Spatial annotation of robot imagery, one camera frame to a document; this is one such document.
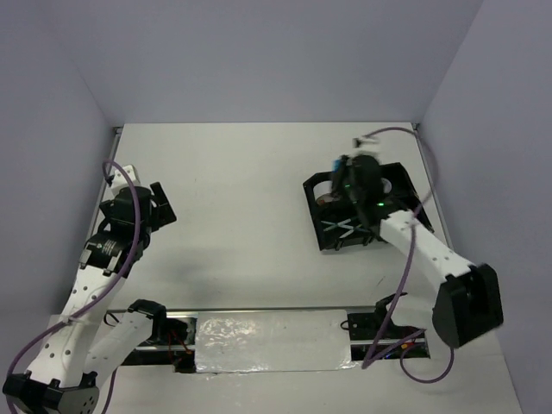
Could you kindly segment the blue highlighter marker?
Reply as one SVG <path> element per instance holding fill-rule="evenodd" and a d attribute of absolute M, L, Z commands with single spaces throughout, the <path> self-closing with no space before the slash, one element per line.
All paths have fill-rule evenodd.
<path fill-rule="evenodd" d="M 341 159 L 336 159 L 336 160 L 334 160 L 334 161 L 333 161 L 333 164 L 332 164 L 332 170 L 331 170 L 331 172 L 332 172 L 333 174 L 337 173 L 338 170 L 340 169 L 341 165 L 342 165 L 342 160 L 341 160 Z"/>

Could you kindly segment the large white tape roll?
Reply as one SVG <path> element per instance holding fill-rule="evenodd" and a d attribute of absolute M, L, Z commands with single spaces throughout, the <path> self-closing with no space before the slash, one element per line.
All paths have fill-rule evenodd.
<path fill-rule="evenodd" d="M 322 181 L 314 185 L 313 194 L 318 205 L 325 205 L 341 200 L 339 195 L 332 192 L 332 183 L 330 181 Z"/>

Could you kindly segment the green pen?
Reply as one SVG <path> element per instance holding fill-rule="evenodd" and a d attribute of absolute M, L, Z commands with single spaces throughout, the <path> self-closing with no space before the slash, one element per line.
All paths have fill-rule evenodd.
<path fill-rule="evenodd" d="M 340 222 L 327 222 L 327 221 L 322 221 L 322 224 L 325 225 L 323 231 L 324 232 L 329 232 L 333 229 L 345 229 L 345 230 L 354 230 L 355 229 L 355 226 L 351 225 L 351 220 L 350 219 L 347 219 L 347 220 L 343 220 L 343 221 L 340 221 Z"/>

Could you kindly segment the blue pen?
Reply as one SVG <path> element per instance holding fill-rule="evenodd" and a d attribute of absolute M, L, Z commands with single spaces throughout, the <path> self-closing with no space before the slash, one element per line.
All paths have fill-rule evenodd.
<path fill-rule="evenodd" d="M 349 224 L 349 220 L 345 220 L 337 223 L 322 221 L 322 224 L 324 225 L 324 228 L 323 228 L 324 232 L 329 232 L 334 229 L 343 229 L 346 235 L 354 232 L 367 233 L 367 230 L 364 229 L 361 224 L 353 226 Z"/>

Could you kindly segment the yellow pen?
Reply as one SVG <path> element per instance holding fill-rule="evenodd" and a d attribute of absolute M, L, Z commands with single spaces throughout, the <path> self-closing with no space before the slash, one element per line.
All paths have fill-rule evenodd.
<path fill-rule="evenodd" d="M 341 239 L 350 237 L 354 233 L 365 231 L 365 229 L 361 225 L 352 226 L 348 224 L 343 224 L 343 225 L 340 225 L 340 228 L 343 230 L 343 233 L 340 235 Z"/>

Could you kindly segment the clear paperclip jar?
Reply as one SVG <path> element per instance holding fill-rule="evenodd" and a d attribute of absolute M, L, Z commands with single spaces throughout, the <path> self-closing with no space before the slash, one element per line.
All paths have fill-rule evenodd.
<path fill-rule="evenodd" d="M 382 179 L 383 191 L 385 194 L 389 194 L 392 191 L 392 183 L 388 179 Z"/>

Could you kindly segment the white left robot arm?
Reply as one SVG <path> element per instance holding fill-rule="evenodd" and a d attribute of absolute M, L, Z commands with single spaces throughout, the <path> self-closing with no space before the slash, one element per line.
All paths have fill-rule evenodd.
<path fill-rule="evenodd" d="M 120 187 L 100 204 L 103 220 L 85 244 L 76 279 L 57 323 L 32 340 L 41 351 L 3 384 L 13 413 L 92 413 L 105 381 L 142 342 L 168 336 L 166 307 L 137 299 L 116 327 L 94 340 L 114 296 L 142 257 L 151 235 L 177 217 L 160 183 Z"/>

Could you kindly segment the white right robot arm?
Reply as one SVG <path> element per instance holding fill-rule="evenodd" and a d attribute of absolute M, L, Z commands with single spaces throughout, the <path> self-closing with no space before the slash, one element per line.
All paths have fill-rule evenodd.
<path fill-rule="evenodd" d="M 343 155 L 335 163 L 331 191 L 353 205 L 365 229 L 406 256 L 406 271 L 417 267 L 430 282 L 436 293 L 431 322 L 444 344 L 461 348 L 503 324 L 495 270 L 457 254 L 419 222 L 416 210 L 394 203 L 373 156 Z"/>

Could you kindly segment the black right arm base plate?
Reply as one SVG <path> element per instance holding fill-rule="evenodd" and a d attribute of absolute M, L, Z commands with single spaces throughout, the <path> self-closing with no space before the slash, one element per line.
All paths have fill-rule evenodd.
<path fill-rule="evenodd" d="M 374 313 L 348 313 L 347 319 L 341 322 L 340 327 L 348 332 L 349 339 L 353 344 L 371 344 L 376 338 L 383 319 Z M 418 330 L 419 328 L 397 326 L 393 322 L 389 322 L 380 342 L 398 341 Z"/>

